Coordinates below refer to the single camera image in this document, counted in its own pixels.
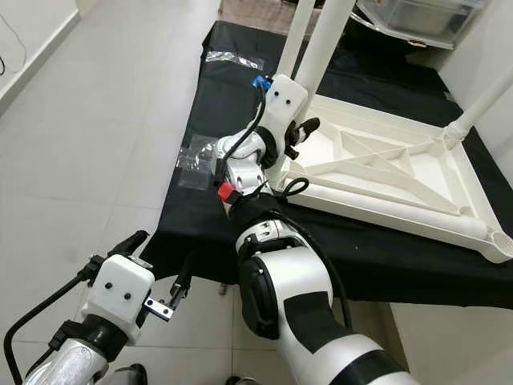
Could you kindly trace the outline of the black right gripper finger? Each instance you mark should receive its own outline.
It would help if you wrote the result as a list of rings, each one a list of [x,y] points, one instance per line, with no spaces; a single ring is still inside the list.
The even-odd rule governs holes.
[[[320,127],[321,121],[318,117],[313,117],[310,119],[301,122],[301,124],[297,124],[297,122],[292,123],[292,159],[296,160],[298,158],[298,150],[296,150],[296,146],[298,144],[304,143],[305,140],[311,136],[312,132],[317,131]]]

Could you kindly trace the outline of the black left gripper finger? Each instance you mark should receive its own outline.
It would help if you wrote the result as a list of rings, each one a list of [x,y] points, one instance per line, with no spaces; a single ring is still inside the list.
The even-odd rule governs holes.
[[[135,231],[132,235],[129,235],[128,238],[124,239],[124,241],[121,241],[117,243],[113,247],[113,249],[110,250],[109,253],[107,253],[108,257],[113,256],[122,256],[122,257],[131,257],[132,254],[135,254],[136,250],[143,245],[143,243],[150,237],[150,234],[148,231],[144,230],[138,230]]]
[[[193,269],[196,264],[197,253],[188,253],[183,259],[182,267],[172,283],[172,309],[179,308],[180,302],[189,294],[193,279]]]

